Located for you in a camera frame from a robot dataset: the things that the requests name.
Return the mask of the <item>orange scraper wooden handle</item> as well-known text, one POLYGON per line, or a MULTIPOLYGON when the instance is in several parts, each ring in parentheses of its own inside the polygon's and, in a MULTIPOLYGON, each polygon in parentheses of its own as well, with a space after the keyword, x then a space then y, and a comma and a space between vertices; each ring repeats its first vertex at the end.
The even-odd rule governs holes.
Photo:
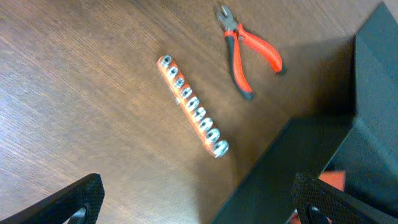
MULTIPOLYGON (((346 171, 325 171, 319 176, 319 179, 343 192, 345 189, 346 171)), ((289 224, 301 224, 297 211, 292 214, 289 224)))

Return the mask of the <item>orange socket bit rail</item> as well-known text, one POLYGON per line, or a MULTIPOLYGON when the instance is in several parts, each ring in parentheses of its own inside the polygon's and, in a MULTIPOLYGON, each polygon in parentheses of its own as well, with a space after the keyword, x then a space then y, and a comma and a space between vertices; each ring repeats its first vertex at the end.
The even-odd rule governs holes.
POLYGON ((229 142, 215 126, 214 120, 208 115, 172 56, 169 54, 161 56, 157 61, 157 67, 204 148, 214 158, 224 156, 229 150, 229 142))

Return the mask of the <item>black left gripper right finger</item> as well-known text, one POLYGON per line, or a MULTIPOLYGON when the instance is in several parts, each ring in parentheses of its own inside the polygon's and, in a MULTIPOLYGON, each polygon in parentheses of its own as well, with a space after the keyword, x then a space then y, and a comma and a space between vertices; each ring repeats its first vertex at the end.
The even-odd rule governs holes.
POLYGON ((292 186, 301 223, 394 224, 397 218, 328 185, 311 175, 297 173, 292 186))

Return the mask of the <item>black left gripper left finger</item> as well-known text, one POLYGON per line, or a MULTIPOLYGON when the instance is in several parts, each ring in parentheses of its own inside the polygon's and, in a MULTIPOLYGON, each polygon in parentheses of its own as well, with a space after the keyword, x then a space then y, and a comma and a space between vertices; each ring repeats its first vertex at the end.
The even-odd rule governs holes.
POLYGON ((1 223, 96 223, 104 196, 101 176, 88 174, 1 223))

